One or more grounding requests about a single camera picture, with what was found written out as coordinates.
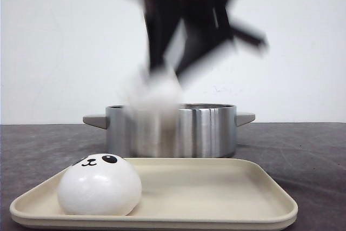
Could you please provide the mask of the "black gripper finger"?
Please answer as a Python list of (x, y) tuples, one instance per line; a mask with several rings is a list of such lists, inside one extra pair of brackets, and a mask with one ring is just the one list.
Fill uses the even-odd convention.
[(181, 19), (176, 0), (144, 0), (144, 18), (149, 40), (149, 70), (164, 66), (164, 52)]
[(187, 38), (182, 58), (175, 69), (178, 77), (231, 35), (227, 17), (211, 18), (202, 22), (185, 17), (183, 21)]

